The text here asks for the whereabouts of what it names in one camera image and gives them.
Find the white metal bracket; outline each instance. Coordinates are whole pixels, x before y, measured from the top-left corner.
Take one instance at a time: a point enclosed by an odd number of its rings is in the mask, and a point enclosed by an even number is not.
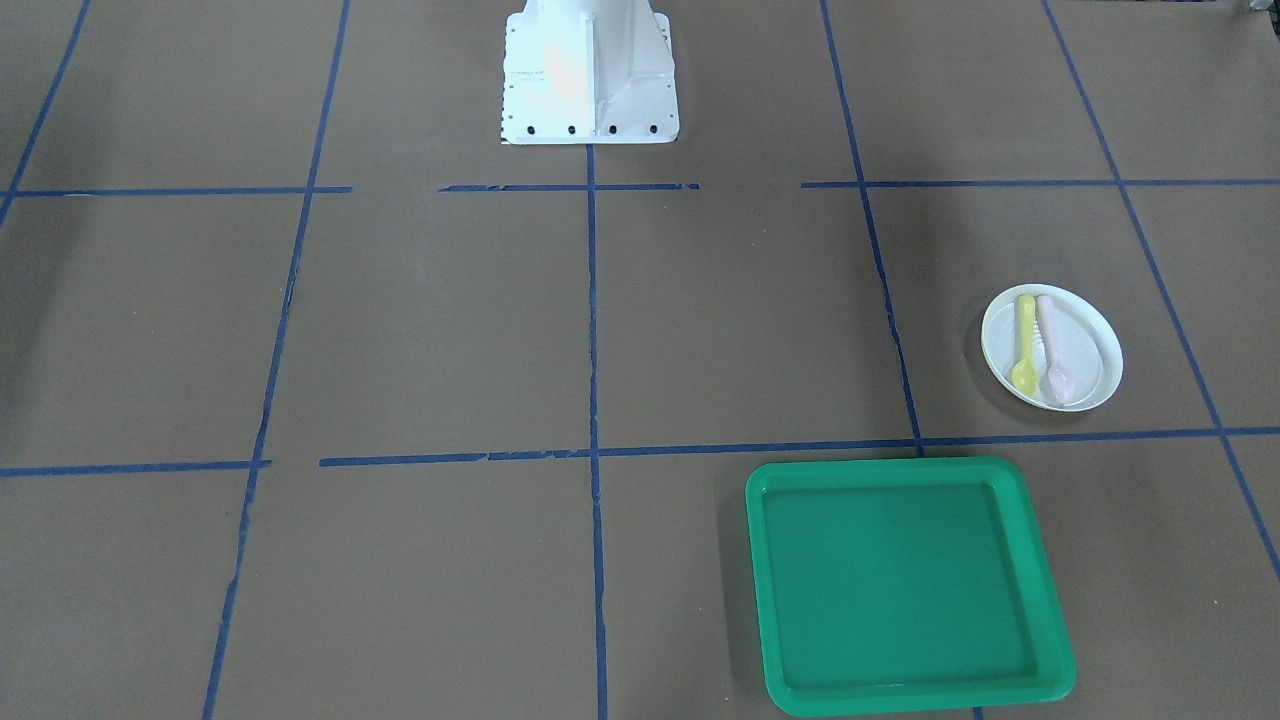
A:
[[[671,22],[649,0],[527,0],[507,18],[502,141],[671,142]]]

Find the plastic spoon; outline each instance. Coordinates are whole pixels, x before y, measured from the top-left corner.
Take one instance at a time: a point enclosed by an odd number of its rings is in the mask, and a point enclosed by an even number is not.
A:
[[[1036,299],[1029,295],[1019,295],[1016,316],[1019,357],[1018,363],[1014,363],[1014,369],[1009,372],[1009,379],[1018,388],[1018,392],[1032,397],[1036,395],[1036,387],[1039,386],[1039,373],[1036,372],[1036,364],[1032,361],[1036,337]]]
[[[1044,359],[1048,360],[1048,366],[1044,368],[1048,389],[1059,405],[1066,405],[1075,396],[1075,378],[1062,366],[1062,343],[1059,342],[1057,336],[1057,307],[1053,305],[1053,299],[1047,295],[1036,299],[1036,307],[1039,310]]]

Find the vertical blue line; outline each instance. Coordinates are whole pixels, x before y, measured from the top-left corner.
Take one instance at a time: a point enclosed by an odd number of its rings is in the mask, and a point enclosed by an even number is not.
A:
[[[83,0],[81,3],[81,12],[76,17],[76,26],[72,27],[72,36],[67,41],[67,50],[63,51],[63,59],[58,63],[58,72],[54,73],[54,82],[49,86],[49,92],[45,95],[45,101],[40,105],[40,113],[36,115],[36,124],[31,128],[31,135],[27,136],[27,146],[22,149],[22,158],[18,160],[18,168],[13,172],[13,179],[9,181],[9,192],[5,193],[4,201],[0,202],[0,225],[4,225],[5,218],[9,217],[9,206],[13,205],[14,193],[18,192],[18,187],[22,184],[22,176],[27,173],[27,165],[31,163],[31,154],[36,150],[36,141],[40,140],[40,131],[45,127],[45,118],[49,117],[49,109],[54,106],[54,97],[58,95],[58,88],[63,85],[63,77],[67,74],[67,65],[72,61],[72,53],[76,51],[76,44],[79,42],[79,33],[84,28],[84,17],[88,15],[88,5],[91,0]]]
[[[599,392],[596,384],[596,323],[599,313],[595,301],[595,146],[586,146],[586,301],[590,309],[589,337],[591,355],[591,552],[595,568],[595,702],[596,716],[609,716],[609,676],[604,646],[604,530],[600,519],[600,425],[596,421]]]
[[[302,245],[307,234],[307,222],[311,215],[311,199],[315,193],[316,176],[320,172],[320,155],[324,150],[325,128],[329,124],[329,108],[333,105],[333,90],[338,82],[338,65],[342,60],[342,45],[347,35],[347,18],[351,13],[351,0],[343,0],[342,14],[338,18],[338,33],[334,40],[333,58],[329,61],[329,79],[325,85],[324,102],[320,106],[320,122],[316,127],[315,146],[311,150],[311,169],[307,172],[306,192],[302,196],[302,211],[298,217],[298,229],[293,238],[293,255],[289,259],[289,275],[284,286],[284,300],[280,304],[280,319],[275,329],[275,346],[271,350],[271,366],[266,375],[266,391],[262,397],[262,421],[257,428],[257,438],[253,441],[253,466],[250,469],[248,480],[244,484],[244,503],[241,506],[239,533],[236,541],[236,569],[232,580],[227,584],[227,596],[223,601],[221,621],[218,626],[218,642],[214,647],[214,661],[209,671],[209,687],[205,691],[205,707],[202,720],[212,720],[214,706],[218,702],[218,685],[221,682],[223,660],[227,656],[227,638],[230,634],[232,615],[236,610],[236,593],[239,589],[241,569],[244,565],[244,546],[248,541],[250,506],[253,505],[253,496],[257,493],[259,464],[266,447],[266,429],[271,421],[271,404],[275,400],[275,382],[280,372],[280,357],[284,355],[284,337],[289,327],[289,305],[293,302],[293,287],[298,278],[298,266],[302,261]]]
[[[1062,58],[1066,60],[1066,68],[1071,73],[1071,81],[1075,82],[1075,90],[1080,95],[1080,101],[1084,102],[1084,110],[1089,115],[1089,122],[1093,123],[1093,132],[1098,136],[1098,145],[1102,147],[1102,155],[1107,160],[1107,167],[1111,169],[1111,177],[1115,179],[1116,188],[1120,191],[1120,199],[1124,201],[1125,210],[1129,213],[1129,222],[1133,223],[1133,229],[1138,234],[1138,242],[1142,245],[1142,254],[1147,258],[1147,266],[1151,269],[1151,275],[1155,278],[1156,287],[1160,290],[1160,297],[1165,302],[1165,310],[1169,313],[1169,319],[1174,324],[1174,332],[1178,334],[1178,342],[1183,346],[1183,354],[1187,356],[1187,363],[1190,365],[1192,375],[1196,377],[1196,384],[1199,387],[1201,397],[1204,400],[1204,407],[1208,410],[1210,419],[1213,421],[1213,428],[1217,430],[1222,442],[1222,450],[1226,452],[1228,462],[1231,465],[1231,473],[1235,475],[1235,482],[1240,487],[1240,493],[1244,496],[1245,505],[1248,505],[1249,514],[1253,518],[1253,525],[1257,528],[1258,537],[1262,539],[1262,547],[1266,550],[1267,557],[1271,560],[1271,570],[1275,573],[1276,579],[1280,580],[1280,556],[1276,555],[1276,547],[1271,541],[1271,533],[1267,530],[1262,514],[1258,511],[1257,502],[1254,502],[1253,498],[1253,491],[1249,489],[1249,483],[1244,478],[1244,471],[1236,461],[1235,451],[1231,448],[1231,441],[1228,437],[1226,429],[1222,427],[1222,419],[1219,416],[1217,406],[1213,404],[1213,396],[1210,395],[1208,383],[1204,382],[1204,375],[1201,373],[1199,363],[1196,361],[1196,354],[1192,351],[1192,343],[1187,337],[1187,331],[1183,328],[1183,322],[1178,316],[1178,310],[1174,307],[1174,299],[1169,293],[1169,288],[1165,286],[1165,278],[1160,272],[1160,265],[1156,263],[1156,255],[1151,250],[1151,243],[1147,241],[1147,233],[1142,229],[1142,222],[1138,219],[1138,210],[1134,208],[1133,200],[1129,197],[1129,190],[1125,187],[1125,181],[1120,176],[1120,167],[1116,164],[1115,156],[1111,152],[1111,145],[1107,142],[1107,137],[1102,132],[1102,123],[1098,122],[1098,115],[1093,110],[1093,102],[1089,100],[1089,94],[1084,90],[1084,82],[1080,79],[1080,73],[1075,67],[1075,60],[1071,58],[1071,51],[1066,46],[1066,37],[1062,36],[1062,28],[1057,24],[1057,17],[1053,15],[1053,9],[1050,8],[1048,0],[1041,0],[1041,6],[1044,8],[1044,15],[1048,18],[1048,24],[1053,29],[1053,37],[1057,40],[1057,46],[1062,51]]]
[[[911,437],[915,439],[915,452],[923,457],[924,443],[920,441],[920,420],[915,414],[911,379],[906,374],[906,355],[902,352],[902,338],[897,332],[897,318],[893,314],[893,299],[888,291],[888,275],[884,272],[884,259],[881,254],[879,233],[876,232],[872,199],[867,191],[867,176],[863,173],[863,156],[858,150],[858,135],[854,132],[854,114],[849,109],[849,95],[845,92],[845,74],[840,69],[840,55],[836,53],[836,36],[831,31],[831,13],[827,9],[827,0],[819,0],[819,5],[822,6],[822,24],[827,31],[827,50],[831,53],[831,69],[836,74],[836,88],[840,91],[840,108],[845,113],[845,132],[849,135],[849,151],[854,159],[854,172],[858,174],[858,195],[863,201],[867,234],[872,241],[872,255],[876,259],[876,274],[879,275],[881,290],[884,293],[884,315],[888,319],[888,332],[893,336],[893,348],[897,351],[897,368],[902,377],[902,398],[906,401],[906,416],[911,421]]]

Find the gray surface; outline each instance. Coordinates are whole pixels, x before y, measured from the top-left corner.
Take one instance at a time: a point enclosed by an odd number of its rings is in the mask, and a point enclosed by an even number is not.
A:
[[[878,249],[928,452],[1023,469],[1080,667],[986,717],[1271,720],[1280,582],[1242,480],[1274,530],[1280,186],[1128,188],[1221,423],[1256,433],[1224,442],[1115,186],[872,188],[869,214],[800,188],[855,178],[818,1],[657,4],[685,132],[595,179],[700,190],[436,192],[588,182],[581,147],[495,142],[518,5],[353,3],[317,168],[348,195],[12,201],[0,717],[782,717],[742,483],[915,452]],[[0,187],[78,8],[0,0]],[[1123,177],[1280,178],[1265,17],[1053,9]],[[305,184],[339,10],[95,3],[18,186]],[[829,15],[869,181],[1111,181],[1039,4]],[[1111,319],[1111,402],[1050,415],[989,377],[977,323],[1021,282]],[[1134,439],[1167,430],[1198,437]]]

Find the white plate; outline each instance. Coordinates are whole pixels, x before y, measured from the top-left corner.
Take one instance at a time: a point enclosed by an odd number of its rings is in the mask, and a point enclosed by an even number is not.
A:
[[[1024,395],[1014,387],[1009,373],[1018,361],[1018,327],[1015,305],[1019,295],[1047,295],[1057,307],[1059,351],[1062,366],[1075,379],[1075,396],[1059,405],[1048,392],[1044,379],[1044,341],[1041,338],[1039,319],[1036,322],[1036,346],[1032,359],[1039,373],[1036,395]],[[1051,284],[1020,284],[1001,292],[987,306],[982,316],[982,354],[987,366],[1005,389],[1021,400],[1059,413],[1079,413],[1102,405],[1120,387],[1124,374],[1124,356],[1120,341],[1107,319],[1080,296]]]

